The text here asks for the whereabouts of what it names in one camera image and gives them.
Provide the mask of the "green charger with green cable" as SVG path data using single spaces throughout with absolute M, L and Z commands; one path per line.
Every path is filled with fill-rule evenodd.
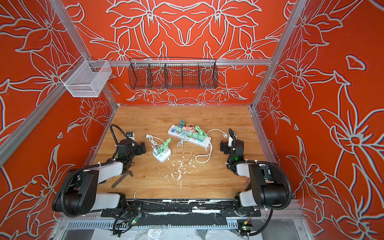
M 163 142 L 162 145 L 159 145 L 157 147 L 157 152 L 158 154 L 162 154 L 162 153 L 165 153 L 167 151 L 167 149 L 169 148 L 169 143 L 171 142 L 171 138 L 168 138 L 165 142 Z

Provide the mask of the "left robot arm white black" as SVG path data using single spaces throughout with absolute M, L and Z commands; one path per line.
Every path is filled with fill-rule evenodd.
M 52 210 L 75 218 L 88 213 L 101 212 L 103 217 L 128 220 L 137 211 L 127 203 L 123 193 L 98 193 L 98 186 L 108 179 L 119 177 L 121 182 L 132 175 L 130 168 L 134 158 L 146 153 L 145 143 L 135 141 L 133 132 L 125 132 L 117 125 L 110 125 L 110 132 L 116 150 L 104 163 L 74 168 L 67 172 L 59 191 L 56 193 Z

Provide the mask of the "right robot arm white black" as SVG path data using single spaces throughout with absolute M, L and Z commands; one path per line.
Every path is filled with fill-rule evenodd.
M 228 155 L 226 167 L 232 173 L 250 180 L 247 189 L 236 193 L 235 207 L 283 210 L 292 201 L 292 186 L 288 176 L 276 164 L 246 160 L 244 142 L 220 142 L 220 151 Z

